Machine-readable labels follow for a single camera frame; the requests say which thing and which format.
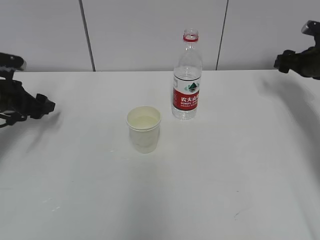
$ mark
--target paper cup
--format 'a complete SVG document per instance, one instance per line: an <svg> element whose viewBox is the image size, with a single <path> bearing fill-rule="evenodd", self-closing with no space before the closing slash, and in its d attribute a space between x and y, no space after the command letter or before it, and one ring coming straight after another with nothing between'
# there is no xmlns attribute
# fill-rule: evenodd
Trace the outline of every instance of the paper cup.
<svg viewBox="0 0 320 240"><path fill-rule="evenodd" d="M152 106L139 106L128 113L130 139L138 152L147 154L156 149L160 121L160 112Z"/></svg>

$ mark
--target white table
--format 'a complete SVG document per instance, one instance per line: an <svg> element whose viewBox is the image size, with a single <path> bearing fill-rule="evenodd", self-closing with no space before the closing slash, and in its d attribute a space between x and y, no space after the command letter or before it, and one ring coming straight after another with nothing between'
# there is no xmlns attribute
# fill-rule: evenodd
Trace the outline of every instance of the white table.
<svg viewBox="0 0 320 240"><path fill-rule="evenodd" d="M198 112L171 113L172 72L22 72L54 113L0 130L1 240L320 238L320 82L205 71ZM157 149L130 145L136 106Z"/></svg>

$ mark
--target water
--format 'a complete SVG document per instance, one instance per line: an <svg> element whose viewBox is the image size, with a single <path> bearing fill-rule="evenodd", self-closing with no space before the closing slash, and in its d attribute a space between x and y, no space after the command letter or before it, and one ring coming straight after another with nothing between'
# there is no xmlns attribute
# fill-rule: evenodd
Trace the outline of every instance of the water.
<svg viewBox="0 0 320 240"><path fill-rule="evenodd" d="M182 111L180 109L175 108L175 106L171 106L172 114L180 120L189 120L195 117L197 113L197 108L189 110L189 111Z"/></svg>
<svg viewBox="0 0 320 240"><path fill-rule="evenodd" d="M151 116L139 116L130 123L136 129L146 129L154 127L158 123L158 120Z"/></svg>

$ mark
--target bottle neck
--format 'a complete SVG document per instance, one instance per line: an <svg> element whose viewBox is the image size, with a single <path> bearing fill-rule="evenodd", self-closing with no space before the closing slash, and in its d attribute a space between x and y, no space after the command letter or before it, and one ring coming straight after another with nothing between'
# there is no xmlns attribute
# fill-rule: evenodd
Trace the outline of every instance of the bottle neck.
<svg viewBox="0 0 320 240"><path fill-rule="evenodd" d="M197 45L197 42L188 42L188 41L184 41L185 43L185 49L186 50L194 50L196 45Z"/></svg>

